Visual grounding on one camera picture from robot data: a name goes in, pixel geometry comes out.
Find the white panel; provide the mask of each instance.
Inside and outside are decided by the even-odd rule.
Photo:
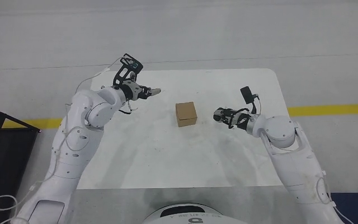
[[[91,89],[111,85],[115,72],[95,78]],[[260,94],[262,113],[288,115],[269,69],[144,71],[138,84],[161,87],[131,115],[115,114],[85,169],[79,189],[281,185],[260,139],[213,120],[219,107],[246,107],[240,88]],[[193,101],[194,126],[178,128],[175,103]]]

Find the white cable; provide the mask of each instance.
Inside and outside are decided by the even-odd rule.
[[[259,115],[261,115],[261,100],[258,100],[258,102],[260,103],[260,113],[259,113]]]
[[[337,207],[333,207],[333,208],[336,210],[336,212],[337,212],[338,214],[340,214],[343,218],[345,218],[347,221],[349,221],[350,224],[354,224],[352,221],[349,220],[349,218],[345,217],[345,216],[338,210]]]
[[[107,68],[105,68],[102,72],[98,72],[98,73],[95,74],[94,76],[92,76],[92,77],[90,77],[90,78],[86,78],[85,80],[81,81],[81,82],[78,84],[78,86],[77,86],[77,88],[76,88],[76,91],[75,91],[74,93],[75,93],[75,94],[77,93],[79,86],[80,86],[84,81],[91,80],[91,79],[93,79],[93,78],[99,76],[100,74],[109,71],[109,70],[110,70],[110,67],[113,66],[113,65],[114,65],[119,59],[121,59],[121,58],[123,58],[123,57],[117,58],[117,60],[115,60],[112,64],[110,64],[110,65],[109,65]]]
[[[322,200],[322,198],[321,198],[321,196],[319,195],[319,193],[318,193],[318,183],[319,183],[319,181],[320,181],[321,179],[323,180],[323,183],[324,183],[324,189],[325,189],[325,191],[328,193],[328,198],[329,198],[328,203],[325,203],[325,202]],[[330,190],[329,185],[328,185],[328,183],[327,183],[326,176],[320,177],[320,178],[317,180],[317,183],[316,183],[315,187],[316,187],[316,192],[317,192],[318,198],[319,198],[319,200],[320,200],[323,204],[329,204],[330,202],[333,202],[332,197],[331,197],[331,190]],[[334,204],[333,208],[335,209],[335,211],[336,211],[338,214],[340,214],[340,215],[341,215],[345,220],[347,220],[350,224],[354,224],[349,218],[347,218],[346,216],[344,216],[344,215],[338,210],[338,208],[336,207],[336,204]]]

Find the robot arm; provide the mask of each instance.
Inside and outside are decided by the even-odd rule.
[[[253,104],[258,95],[252,95],[248,87],[245,89],[242,93],[246,103]],[[296,200],[308,224],[343,223],[335,212],[335,203],[327,196],[326,172],[319,165],[298,123],[286,116],[266,119],[264,115],[249,113],[248,109],[236,111],[223,108],[214,112],[214,120],[227,124],[229,128],[236,125],[262,139],[280,180]],[[296,139],[299,147],[286,149]]]
[[[73,96],[71,109],[53,140],[45,180],[35,183],[41,184],[38,191],[23,205],[12,223],[69,223],[73,192],[98,149],[105,124],[127,101],[160,93],[160,89],[136,83],[137,74],[143,68],[137,60],[125,54],[121,62],[123,66],[113,86],[99,91],[82,90]]]

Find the yellow stripe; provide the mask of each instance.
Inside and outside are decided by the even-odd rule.
[[[298,106],[287,108],[290,116],[322,116],[358,114],[358,104],[327,105],[327,106]]]
[[[297,106],[287,108],[290,116],[322,116],[322,115],[345,115],[358,114],[358,104],[351,105],[328,105],[328,106]],[[44,118],[23,120],[40,129],[58,128],[62,118]],[[19,128],[21,125],[6,120],[3,128]]]
[[[40,129],[58,128],[60,126],[62,118],[42,118],[42,119],[31,119],[22,120],[23,122],[35,126]],[[17,124],[10,120],[5,120],[2,125],[3,128],[22,128],[21,124]]]

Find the cardboard box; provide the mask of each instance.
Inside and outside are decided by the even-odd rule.
[[[175,104],[175,112],[177,115],[178,127],[184,127],[196,123],[197,116],[194,102]]]

